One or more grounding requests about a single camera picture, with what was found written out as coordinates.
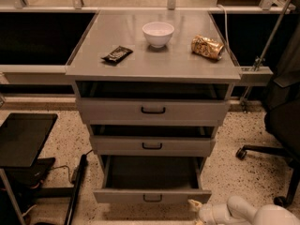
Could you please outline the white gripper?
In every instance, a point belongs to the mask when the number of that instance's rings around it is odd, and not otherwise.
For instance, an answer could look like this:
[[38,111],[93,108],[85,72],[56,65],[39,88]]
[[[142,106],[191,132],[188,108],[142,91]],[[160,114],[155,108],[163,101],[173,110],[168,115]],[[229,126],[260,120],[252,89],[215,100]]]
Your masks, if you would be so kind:
[[201,202],[191,200],[188,201],[190,210],[199,212],[199,219],[204,225],[231,225],[232,214],[226,203],[202,204]]

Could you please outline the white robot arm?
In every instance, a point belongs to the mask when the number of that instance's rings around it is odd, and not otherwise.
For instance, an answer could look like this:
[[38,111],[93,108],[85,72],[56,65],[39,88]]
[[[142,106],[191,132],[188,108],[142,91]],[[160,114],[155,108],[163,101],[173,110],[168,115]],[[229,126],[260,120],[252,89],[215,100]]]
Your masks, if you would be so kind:
[[300,225],[300,219],[278,205],[255,208],[240,196],[231,196],[225,203],[188,201],[196,213],[195,225]]

